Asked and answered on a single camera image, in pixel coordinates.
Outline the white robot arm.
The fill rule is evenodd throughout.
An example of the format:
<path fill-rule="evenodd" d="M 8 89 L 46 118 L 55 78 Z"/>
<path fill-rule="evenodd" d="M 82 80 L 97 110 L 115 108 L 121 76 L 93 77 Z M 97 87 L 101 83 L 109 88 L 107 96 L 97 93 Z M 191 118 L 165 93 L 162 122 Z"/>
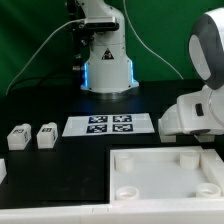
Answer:
<path fill-rule="evenodd" d="M 77 0 L 84 11 L 82 28 L 93 33 L 90 57 L 84 64 L 82 89 L 118 94 L 139 86 L 126 55 L 123 14 L 104 0 Z M 177 98 L 159 119 L 164 136 L 224 134 L 224 7 L 204 13 L 194 23 L 188 52 L 204 82 L 199 92 Z"/>

